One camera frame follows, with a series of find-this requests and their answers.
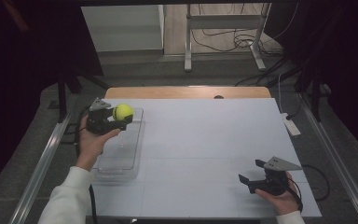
white sleeve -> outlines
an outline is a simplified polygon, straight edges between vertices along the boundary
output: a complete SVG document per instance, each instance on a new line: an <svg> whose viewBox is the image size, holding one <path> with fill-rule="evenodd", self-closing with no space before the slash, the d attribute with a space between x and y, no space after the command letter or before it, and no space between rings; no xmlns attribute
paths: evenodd
<svg viewBox="0 0 358 224"><path fill-rule="evenodd" d="M299 211L277 216L278 224L305 224Z"/></svg>
<svg viewBox="0 0 358 224"><path fill-rule="evenodd" d="M92 178L89 171L71 167L63 183L51 192L38 223L85 223Z"/></svg>

floor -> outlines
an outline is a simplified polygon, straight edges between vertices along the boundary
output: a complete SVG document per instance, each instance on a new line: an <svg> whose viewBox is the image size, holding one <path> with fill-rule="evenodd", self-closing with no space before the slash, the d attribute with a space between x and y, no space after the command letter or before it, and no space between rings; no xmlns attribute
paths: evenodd
<svg viewBox="0 0 358 224"><path fill-rule="evenodd" d="M238 12L241 5L235 5L232 11ZM193 6L194 13L198 12L198 6ZM255 5L255 11L259 12L260 6ZM220 13L230 12L231 5L222 7ZM247 13L253 12L252 5L246 7ZM167 32L172 32L167 24ZM195 34L195 37L202 41L211 40L210 37ZM229 48L229 44L224 41L212 40L209 44L216 44L217 48ZM232 36L228 36L227 42L232 43ZM242 53L219 53L211 54L211 50L196 47L193 45L194 52L208 52L209 54L197 54L193 58L193 70L191 73L184 71L184 44L172 44L172 48L166 47L165 56L160 52L106 52L100 54L100 62L103 66L104 77L100 79L112 86L188 86L188 85L210 85L210 86L234 86L240 83L241 86L254 85L256 77L261 73L255 67L252 55L247 49ZM278 58L264 58L266 66L271 67ZM280 72L290 68L287 64L282 69L271 74L269 78L277 77ZM297 115L293 121L301 131L301 135L292 138L297 156L302 164L318 167L327 177L330 183L330 195L327 199L318 202L323 214L321 218L307 218L307 223L358 223L358 213L353 206L353 199L349 197L337 175L331 161L326 157L326 152L318 135L310 124L306 115L306 109L297 93L293 90L293 84L297 77L291 77L279 86L270 88L272 97L277 104L282 106L282 111L288 114ZM104 90L84 78L80 78L83 85L80 99L76 104L76 111L82 106L89 104L95 97L102 97ZM7 164L7 167L0 174L0 223L8 223L13 215L21 195L30 179L35 166L51 136L56 125L59 112L57 110L58 92L57 85L46 88L40 97L40 106L34 116L28 132L23 136L16 152ZM322 123L328 132L330 139L338 149L339 157L343 160L358 185L358 142L346 129L345 125L337 118L332 111L326 98L321 99L321 118ZM65 135L62 141L71 141L71 135ZM35 201L30 207L25 223L36 223L40 214L48 202L49 194L52 189L60 185L64 180L67 170L75 163L76 154L73 146L61 144L49 166L48 173L37 192ZM315 198L325 195L328 187L320 174L312 169L305 170L310 186ZM100 223L116 223L111 218L101 217ZM274 219L262 220L261 223L276 223Z"/></svg>
<svg viewBox="0 0 358 224"><path fill-rule="evenodd" d="M192 15L259 15L263 4L195 4L191 5ZM185 53L186 5L167 5L164 31L164 53L180 55ZM249 51L241 39L253 39L255 30L205 29L193 30L191 51L193 53L244 52ZM281 46L267 35L262 35L266 48L279 49Z"/></svg>

power strip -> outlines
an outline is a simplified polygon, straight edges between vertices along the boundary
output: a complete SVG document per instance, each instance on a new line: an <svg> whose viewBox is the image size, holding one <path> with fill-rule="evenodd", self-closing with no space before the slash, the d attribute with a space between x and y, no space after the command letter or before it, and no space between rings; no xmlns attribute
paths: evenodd
<svg viewBox="0 0 358 224"><path fill-rule="evenodd" d="M287 119L287 113L281 113L282 120L284 125L286 125L287 132L289 132L290 136L297 137L301 135L300 130L297 128L295 123L291 119Z"/></svg>

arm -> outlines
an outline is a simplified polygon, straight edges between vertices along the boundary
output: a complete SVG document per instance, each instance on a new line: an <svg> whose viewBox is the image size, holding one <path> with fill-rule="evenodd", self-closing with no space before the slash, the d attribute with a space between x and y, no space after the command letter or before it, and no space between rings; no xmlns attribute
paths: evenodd
<svg viewBox="0 0 358 224"><path fill-rule="evenodd" d="M286 172L286 175L289 179L292 179L292 176ZM296 192L295 184L289 181L290 188ZM260 197L266 199L272 203L277 212L278 224L304 224L304 220L298 211L298 204L296 199L288 191L279 196L273 196L264 190L256 189L255 193Z"/></svg>
<svg viewBox="0 0 358 224"><path fill-rule="evenodd" d="M120 130L113 130L105 135L95 135L84 129L86 120L87 117L83 118L80 125L80 155L76 166L71 167L62 185L51 192L39 223L85 223L92 182L90 170L105 142L120 133Z"/></svg>

handheld controller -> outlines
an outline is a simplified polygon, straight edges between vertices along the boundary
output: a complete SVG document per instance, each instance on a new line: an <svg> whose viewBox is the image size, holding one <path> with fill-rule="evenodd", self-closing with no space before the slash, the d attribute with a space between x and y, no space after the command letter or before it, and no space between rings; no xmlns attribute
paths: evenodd
<svg viewBox="0 0 358 224"><path fill-rule="evenodd" d="M114 108L110 108L110 104L99 98L95 99L89 107L89 117L87 119L87 131L95 134L106 134L114 129L125 131L127 125L132 123L133 115L128 115L122 120L109 121L108 118L112 117Z"/></svg>
<svg viewBox="0 0 358 224"><path fill-rule="evenodd" d="M289 189L289 180L286 171L301 170L300 166L289 161L273 157L268 162L255 160L255 165L264 168L266 179L250 181L243 175L239 175L240 182L248 186L250 193L254 194L256 189L262 189L274 196L281 195Z"/></svg>

